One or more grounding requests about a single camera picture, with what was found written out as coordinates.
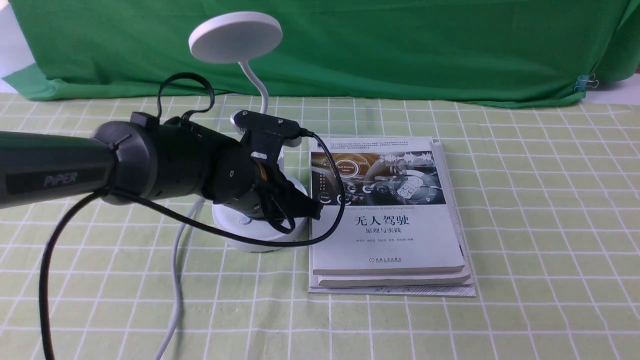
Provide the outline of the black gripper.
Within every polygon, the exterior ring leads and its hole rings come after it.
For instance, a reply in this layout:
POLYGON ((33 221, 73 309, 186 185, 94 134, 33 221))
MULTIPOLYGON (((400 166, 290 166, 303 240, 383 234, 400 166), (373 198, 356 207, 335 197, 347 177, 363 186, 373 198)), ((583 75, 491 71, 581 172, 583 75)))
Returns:
POLYGON ((265 153, 246 145, 211 151, 202 194, 215 205, 251 220, 285 223, 290 218, 321 217, 321 203, 298 180, 286 180, 278 162, 282 151, 265 153))

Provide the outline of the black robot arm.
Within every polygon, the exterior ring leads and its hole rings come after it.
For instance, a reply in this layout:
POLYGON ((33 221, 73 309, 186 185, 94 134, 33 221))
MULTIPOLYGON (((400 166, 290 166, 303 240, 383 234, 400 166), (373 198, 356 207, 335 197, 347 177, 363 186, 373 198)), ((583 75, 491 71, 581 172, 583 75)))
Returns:
POLYGON ((247 134, 242 140, 192 121, 160 121, 134 112, 108 121, 90 137, 1 132, 1 207, 102 192, 126 205, 117 191, 149 201, 201 196, 249 218, 319 219, 322 204, 297 189, 277 164, 281 142, 266 159, 247 134))

